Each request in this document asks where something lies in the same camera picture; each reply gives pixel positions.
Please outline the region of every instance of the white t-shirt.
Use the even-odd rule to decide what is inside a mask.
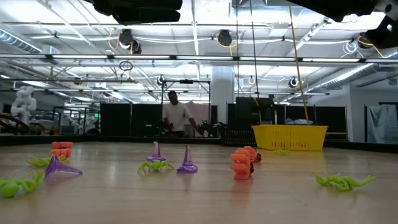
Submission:
[[[183,131],[187,119],[192,118],[187,106],[183,103],[163,105],[163,119],[167,118],[173,124],[173,131]]]

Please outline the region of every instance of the yellow plastic crate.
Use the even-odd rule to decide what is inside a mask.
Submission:
[[[261,149],[321,151],[328,126],[264,124],[253,129]]]

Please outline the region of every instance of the ceiling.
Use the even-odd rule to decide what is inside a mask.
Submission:
[[[234,14],[229,15],[230,0],[184,0],[179,12],[181,18],[179,22],[171,24],[140,24],[129,26],[132,34],[142,47],[142,55],[217,55],[217,56],[257,56],[257,57],[293,57],[292,29],[289,27],[290,17],[288,7],[270,7],[263,5],[255,8],[251,16],[249,11],[242,9],[238,13],[238,19]],[[51,9],[47,9],[38,1],[32,0],[3,0],[0,1],[0,21],[13,34],[29,41],[32,45],[49,45],[59,50],[61,54],[130,54],[129,50],[118,47],[115,38],[121,29],[125,28],[112,18],[104,16],[93,9],[91,4],[82,0],[51,0]],[[356,50],[354,44],[348,45],[353,37],[357,38],[360,32],[374,29],[378,26],[383,13],[374,12],[370,16],[353,17],[348,16],[342,23],[328,20],[322,24],[325,18],[311,10],[302,7],[294,9],[294,28],[297,42],[303,36],[311,35],[305,43],[298,47],[299,57],[332,57],[332,58],[361,58],[373,57],[377,55],[374,48]],[[72,28],[66,26],[64,21],[71,24]],[[231,49],[222,47],[212,37],[217,35],[220,29],[229,29],[232,38],[236,41],[239,37],[239,44]],[[0,54],[26,54],[26,52],[0,42]],[[117,90],[159,90],[156,84],[160,75],[166,80],[192,79],[210,80],[212,67],[217,66],[212,63],[186,63],[175,68],[172,67],[135,67],[129,72],[117,71],[117,68],[103,67],[66,67],[55,66],[51,73],[50,66],[34,66],[40,60],[14,60],[23,66],[38,71],[39,75],[34,75],[26,70],[21,72],[19,77],[44,78],[51,74],[57,74],[56,78],[69,79],[81,77],[83,79],[114,80],[130,76],[139,82],[133,83],[108,83],[107,88]],[[61,60],[61,64],[66,62],[75,63],[74,60]],[[131,61],[135,63],[152,63],[150,60]],[[0,63],[2,68],[9,66],[8,62]],[[258,65],[254,64],[232,64],[236,78],[243,79],[240,83],[243,91],[254,91],[256,85],[250,84],[252,77],[258,77],[257,83],[259,91],[296,91],[287,86],[287,82],[292,77],[297,76],[297,69],[294,63],[289,65]],[[328,66],[328,64],[318,64],[318,66],[300,66],[300,74],[304,80],[304,85],[319,82],[328,75],[341,70],[344,66]],[[60,87],[61,83],[49,83],[51,86]],[[74,85],[64,83],[63,88],[89,89],[86,83]],[[206,100],[208,94],[205,93],[205,86],[198,84],[186,85],[176,83],[172,86],[173,90],[200,90],[203,93],[185,93],[180,95],[183,100]],[[75,96],[79,93],[67,93]],[[124,96],[135,102],[154,101],[160,96],[159,93],[148,95],[147,93],[123,93]],[[95,100],[102,98],[100,93],[85,95]]]

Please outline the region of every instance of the wooden floor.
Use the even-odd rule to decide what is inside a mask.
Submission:
[[[178,167],[184,145],[161,144]],[[0,223],[397,223],[398,155],[328,148],[279,156],[260,150],[252,178],[235,181],[233,147],[192,145],[196,174],[137,174],[153,144],[76,143],[70,165],[80,175],[51,174],[31,194],[0,198]],[[0,147],[0,176],[29,175],[27,155],[49,144]],[[311,171],[376,181],[351,192],[320,187]]]

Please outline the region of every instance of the white pillar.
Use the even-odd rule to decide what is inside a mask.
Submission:
[[[211,68],[211,105],[218,106],[218,121],[226,123],[227,103],[234,103],[234,72],[232,67]]]

